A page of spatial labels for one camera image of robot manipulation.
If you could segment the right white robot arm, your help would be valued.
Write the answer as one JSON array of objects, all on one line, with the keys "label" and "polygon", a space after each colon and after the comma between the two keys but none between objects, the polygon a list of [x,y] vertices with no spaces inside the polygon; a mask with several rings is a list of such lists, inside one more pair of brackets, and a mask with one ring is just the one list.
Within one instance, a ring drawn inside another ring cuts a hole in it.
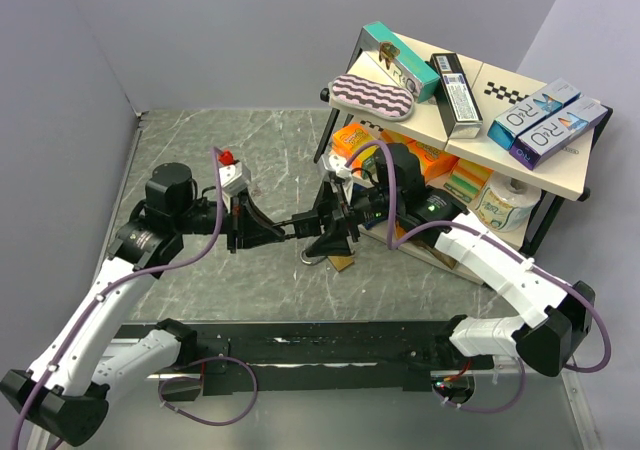
[{"label": "right white robot arm", "polygon": [[308,256],[348,255],[360,227],[383,219],[389,247],[417,239],[466,267],[517,313],[453,318],[436,346],[444,366],[459,368],[476,356],[508,356],[549,377],[570,368],[591,326],[601,322],[594,291],[583,282],[568,284],[504,245],[455,198],[425,183],[418,158],[405,145],[373,141],[368,147],[376,176],[369,188],[355,188],[353,178],[360,170],[352,158],[318,158],[323,232]]}]

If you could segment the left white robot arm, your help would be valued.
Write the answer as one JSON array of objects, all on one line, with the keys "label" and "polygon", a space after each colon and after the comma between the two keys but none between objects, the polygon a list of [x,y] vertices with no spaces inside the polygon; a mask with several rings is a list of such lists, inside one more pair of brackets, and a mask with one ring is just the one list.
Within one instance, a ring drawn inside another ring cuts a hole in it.
[{"label": "left white robot arm", "polygon": [[252,249],[312,238],[306,254],[325,257],[349,251],[348,232],[334,215],[338,198],[330,183],[318,204],[276,223],[249,194],[249,170],[240,162],[215,165],[216,196],[208,199],[183,163],[156,167],[127,223],[117,232],[87,295],[51,345],[25,370],[10,370],[1,392],[19,414],[73,447],[86,443],[110,406],[130,387],[164,368],[191,369],[197,333],[165,319],[138,343],[104,360],[104,351],[131,307],[166,272],[205,257],[220,236],[227,249]]}]

